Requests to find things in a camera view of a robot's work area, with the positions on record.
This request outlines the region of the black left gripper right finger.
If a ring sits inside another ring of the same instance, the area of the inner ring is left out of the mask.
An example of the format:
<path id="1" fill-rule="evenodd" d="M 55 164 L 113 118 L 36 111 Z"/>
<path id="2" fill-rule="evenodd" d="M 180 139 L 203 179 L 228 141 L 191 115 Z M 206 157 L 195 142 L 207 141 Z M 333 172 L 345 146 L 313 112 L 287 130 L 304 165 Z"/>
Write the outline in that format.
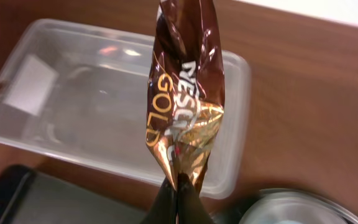
<path id="1" fill-rule="evenodd" d="M 177 215 L 179 224 L 213 224 L 186 174 L 178 175 Z"/>

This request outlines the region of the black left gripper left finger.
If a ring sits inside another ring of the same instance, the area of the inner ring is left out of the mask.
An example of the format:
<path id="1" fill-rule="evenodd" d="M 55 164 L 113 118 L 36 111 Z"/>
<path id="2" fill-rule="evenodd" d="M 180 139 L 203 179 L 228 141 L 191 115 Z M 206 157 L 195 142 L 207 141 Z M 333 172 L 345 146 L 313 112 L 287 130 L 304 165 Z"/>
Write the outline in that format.
<path id="1" fill-rule="evenodd" d="M 176 224 L 176 222 L 177 192 L 165 178 L 149 212 L 140 224 Z"/>

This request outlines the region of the brown gold coffee wrapper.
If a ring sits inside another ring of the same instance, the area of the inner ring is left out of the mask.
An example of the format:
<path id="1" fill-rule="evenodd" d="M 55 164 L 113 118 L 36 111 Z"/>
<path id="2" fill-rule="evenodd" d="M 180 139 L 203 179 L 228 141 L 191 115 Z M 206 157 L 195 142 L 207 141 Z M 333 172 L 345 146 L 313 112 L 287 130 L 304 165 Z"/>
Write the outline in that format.
<path id="1" fill-rule="evenodd" d="M 185 174 L 201 190 L 224 102 L 213 1 L 160 1 L 147 81 L 145 143 L 173 187 Z"/>

